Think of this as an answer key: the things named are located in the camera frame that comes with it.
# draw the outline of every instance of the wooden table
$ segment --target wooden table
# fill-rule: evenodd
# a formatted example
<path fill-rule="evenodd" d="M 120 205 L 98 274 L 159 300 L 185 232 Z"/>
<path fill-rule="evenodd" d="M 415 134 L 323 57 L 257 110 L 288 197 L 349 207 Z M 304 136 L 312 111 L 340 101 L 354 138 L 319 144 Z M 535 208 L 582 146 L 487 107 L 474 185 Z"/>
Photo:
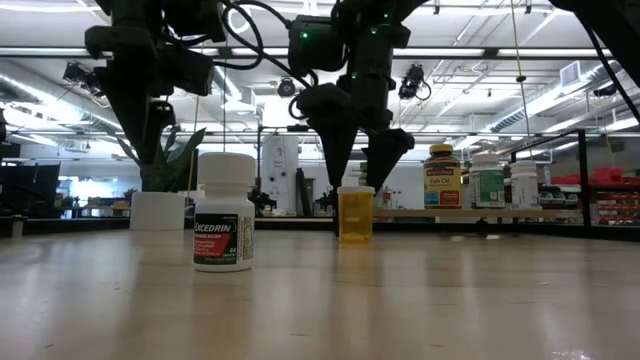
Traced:
<path fill-rule="evenodd" d="M 0 245 L 0 357 L 637 358 L 638 244 L 258 232 L 255 253 L 207 274 L 188 232 Z"/>

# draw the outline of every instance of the air duct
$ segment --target air duct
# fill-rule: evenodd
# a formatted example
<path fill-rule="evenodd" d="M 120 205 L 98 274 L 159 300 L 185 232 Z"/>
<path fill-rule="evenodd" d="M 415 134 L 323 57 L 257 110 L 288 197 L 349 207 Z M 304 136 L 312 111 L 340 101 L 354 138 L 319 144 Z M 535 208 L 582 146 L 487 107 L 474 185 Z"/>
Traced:
<path fill-rule="evenodd" d="M 91 115 L 96 120 L 121 129 L 111 110 L 103 109 L 82 96 L 45 80 L 10 61 L 0 60 L 0 84 L 4 88 L 14 89 L 17 94 L 29 95 L 16 101 L 26 100 L 24 102 L 36 102 L 43 105 L 59 103 L 68 106 L 70 110 L 77 112 L 81 117 Z"/>
<path fill-rule="evenodd" d="M 614 72 L 622 70 L 618 62 L 612 62 Z M 568 99 L 576 93 L 589 88 L 597 88 L 611 81 L 604 66 L 600 62 L 576 61 L 564 68 L 561 72 L 562 79 L 554 81 L 542 90 L 527 97 L 527 111 L 529 117 L 548 110 Z M 526 119 L 524 106 L 504 111 L 487 126 L 483 132 L 499 132 L 503 129 Z"/>

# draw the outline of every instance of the ceiling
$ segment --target ceiling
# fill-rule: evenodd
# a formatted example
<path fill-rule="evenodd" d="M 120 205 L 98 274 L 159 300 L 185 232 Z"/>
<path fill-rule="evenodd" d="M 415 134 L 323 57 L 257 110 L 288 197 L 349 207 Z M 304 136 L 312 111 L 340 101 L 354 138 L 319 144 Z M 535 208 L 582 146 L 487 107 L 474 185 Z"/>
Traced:
<path fill-rule="evenodd" d="M 332 0 L 277 0 L 264 1 L 281 11 L 285 17 L 293 19 L 298 14 L 328 14 L 334 1 Z M 515 24 L 517 29 L 518 45 L 523 48 L 564 48 L 559 50 L 561 56 L 554 60 L 523 60 L 520 64 L 511 60 L 494 58 L 470 57 L 451 59 L 437 56 L 411 56 L 395 60 L 392 68 L 392 77 L 396 81 L 404 76 L 412 64 L 422 65 L 428 75 L 426 81 L 431 85 L 432 96 L 426 101 L 417 99 L 401 101 L 396 91 L 390 92 L 388 108 L 393 111 L 393 127 L 402 127 L 408 132 L 422 132 L 424 136 L 417 136 L 419 144 L 432 144 L 448 141 L 459 148 L 494 149 L 511 148 L 521 144 L 524 140 L 518 140 L 520 136 L 506 138 L 480 139 L 476 142 L 468 141 L 460 145 L 467 137 L 464 133 L 489 131 L 492 125 L 503 120 L 505 116 L 517 111 L 523 104 L 520 85 L 515 81 L 519 75 L 519 69 L 527 77 L 524 83 L 524 93 L 529 103 L 528 107 L 535 107 L 529 113 L 529 121 L 518 121 L 510 126 L 500 129 L 507 135 L 513 133 L 545 132 L 554 125 L 567 120 L 580 117 L 585 113 L 581 121 L 571 124 L 571 127 L 588 127 L 594 131 L 603 125 L 614 121 L 611 110 L 616 109 L 620 117 L 624 117 L 626 109 L 616 96 L 604 98 L 590 97 L 593 87 L 606 85 L 607 79 L 597 78 L 593 82 L 585 83 L 578 91 L 566 94 L 561 100 L 543 101 L 536 99 L 560 85 L 560 70 L 575 61 L 570 48 L 592 48 L 584 29 L 576 18 L 567 12 L 555 9 L 548 1 L 531 0 L 515 1 Z M 530 3 L 531 13 L 525 13 L 526 5 Z M 446 49 L 458 47 L 461 49 L 476 48 L 501 48 L 513 49 L 514 28 L 511 16 L 511 2 L 508 0 L 441 0 L 440 14 L 434 15 L 434 2 L 415 11 L 409 16 L 404 25 L 412 31 L 410 47 L 443 47 Z M 0 44 L 4 48 L 29 47 L 42 48 L 46 54 L 55 55 L 52 48 L 84 46 L 84 31 L 94 25 L 108 24 L 108 17 L 99 11 L 78 11 L 82 7 L 95 7 L 94 1 L 88 0 L 0 0 Z M 261 31 L 265 46 L 286 47 L 288 34 L 284 27 L 271 14 L 251 8 L 252 18 Z M 232 16 L 233 25 L 242 27 L 244 20 L 238 14 Z M 242 33 L 249 41 L 253 41 L 251 31 Z M 241 47 L 235 40 L 230 39 L 225 44 L 205 44 L 207 47 Z M 37 55 L 11 57 L 2 55 L 0 59 L 0 75 L 17 82 L 30 85 L 30 89 L 36 89 L 54 98 L 55 106 L 42 102 L 44 109 L 58 108 L 58 103 L 74 105 L 76 110 L 96 115 L 97 119 L 115 119 L 115 115 L 109 109 L 109 104 L 102 99 L 92 99 L 88 92 L 79 87 L 70 87 L 70 84 L 62 79 L 68 62 L 78 62 L 85 69 L 90 70 L 95 66 L 104 65 L 104 60 L 91 60 L 83 57 L 45 58 Z M 248 59 L 229 60 L 233 63 L 248 63 Z M 596 68 L 599 62 L 582 61 L 581 71 L 587 73 Z M 265 104 L 271 108 L 279 109 L 271 118 L 264 118 L 264 112 L 234 111 L 237 104 L 227 103 L 226 111 L 223 104 L 226 102 L 222 89 L 216 89 L 213 94 L 205 98 L 197 98 L 177 90 L 170 97 L 176 116 L 185 131 L 194 130 L 194 122 L 198 121 L 198 127 L 207 127 L 209 131 L 232 131 L 232 136 L 224 137 L 225 142 L 230 143 L 255 143 L 258 119 L 267 123 L 275 121 L 276 124 L 287 120 L 286 115 L 280 116 L 289 100 L 280 99 L 275 92 L 275 86 L 286 74 L 275 65 L 264 61 L 259 67 L 250 71 L 223 70 L 223 73 L 232 84 L 243 94 L 250 94 L 253 99 L 252 106 L 262 109 Z M 335 82 L 342 72 L 319 72 L 320 82 Z M 628 89 L 630 95 L 637 94 L 637 89 L 626 74 L 621 71 L 618 76 Z M 17 103 L 6 102 L 5 107 L 11 107 L 17 111 L 25 111 L 17 107 Z M 112 146 L 113 140 L 91 135 L 92 129 L 82 121 L 68 124 L 69 121 L 61 121 L 64 115 L 56 113 L 49 124 L 33 122 L 15 125 L 13 131 L 18 136 L 10 138 L 12 142 L 22 144 L 41 144 L 43 136 L 50 139 L 52 144 L 70 149 L 67 146 L 75 142 L 105 142 L 109 146 L 102 146 L 107 155 L 122 155 L 117 147 Z M 559 126 L 555 131 L 564 131 L 571 127 Z M 48 135 L 46 131 L 59 130 L 57 135 Z M 83 133 L 65 134 L 65 130 L 89 131 L 89 135 Z M 207 136 L 205 142 L 217 143 L 223 141 L 222 136 Z M 301 138 L 307 144 L 317 141 L 316 137 Z"/>

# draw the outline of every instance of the jar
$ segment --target jar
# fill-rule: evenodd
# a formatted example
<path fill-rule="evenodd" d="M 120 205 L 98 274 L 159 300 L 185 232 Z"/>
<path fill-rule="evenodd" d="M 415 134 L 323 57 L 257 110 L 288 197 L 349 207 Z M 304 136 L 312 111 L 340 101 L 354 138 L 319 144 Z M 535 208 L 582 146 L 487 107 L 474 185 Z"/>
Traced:
<path fill-rule="evenodd" d="M 504 208 L 504 169 L 497 154 L 473 156 L 469 169 L 471 207 L 474 209 Z"/>
<path fill-rule="evenodd" d="M 424 164 L 424 207 L 460 209 L 460 161 L 453 156 L 453 146 L 433 145 L 430 153 Z"/>
<path fill-rule="evenodd" d="M 253 266 L 255 206 L 248 193 L 255 172 L 255 160 L 248 155 L 206 153 L 198 158 L 198 184 L 205 197 L 195 208 L 196 270 L 229 272 Z"/>
<path fill-rule="evenodd" d="M 538 173 L 533 161 L 519 161 L 511 168 L 511 209 L 538 210 Z"/>

